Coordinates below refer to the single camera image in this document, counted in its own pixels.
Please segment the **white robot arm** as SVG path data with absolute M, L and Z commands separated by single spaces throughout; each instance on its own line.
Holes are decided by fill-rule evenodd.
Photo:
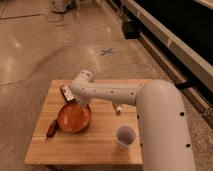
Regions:
M 82 70 L 70 89 L 82 105 L 99 98 L 136 108 L 143 171 L 196 171 L 184 102 L 174 84 L 161 79 L 98 83 Z

